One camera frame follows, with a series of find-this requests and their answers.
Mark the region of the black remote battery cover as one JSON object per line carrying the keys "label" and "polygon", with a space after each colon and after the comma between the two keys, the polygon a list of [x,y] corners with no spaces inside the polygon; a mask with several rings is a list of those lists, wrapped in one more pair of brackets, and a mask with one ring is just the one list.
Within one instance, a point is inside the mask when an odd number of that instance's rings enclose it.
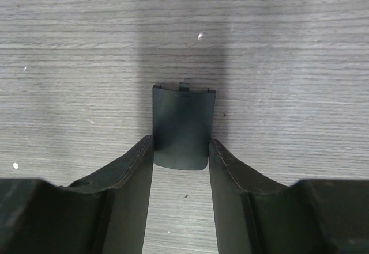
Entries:
{"label": "black remote battery cover", "polygon": [[154,163],[175,170],[203,170],[208,164],[216,91],[152,88]]}

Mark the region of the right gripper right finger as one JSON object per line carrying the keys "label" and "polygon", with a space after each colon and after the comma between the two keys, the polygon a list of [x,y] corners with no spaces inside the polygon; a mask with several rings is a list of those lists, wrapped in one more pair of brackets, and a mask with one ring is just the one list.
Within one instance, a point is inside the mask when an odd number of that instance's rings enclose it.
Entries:
{"label": "right gripper right finger", "polygon": [[282,185],[209,147],[220,253],[367,253],[368,181],[304,179]]}

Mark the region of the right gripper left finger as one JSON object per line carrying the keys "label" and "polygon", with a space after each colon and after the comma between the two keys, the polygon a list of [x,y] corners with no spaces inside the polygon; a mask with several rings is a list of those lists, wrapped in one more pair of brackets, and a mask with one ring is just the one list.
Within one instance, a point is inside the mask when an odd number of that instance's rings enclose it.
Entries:
{"label": "right gripper left finger", "polygon": [[1,180],[2,253],[141,253],[153,137],[68,185]]}

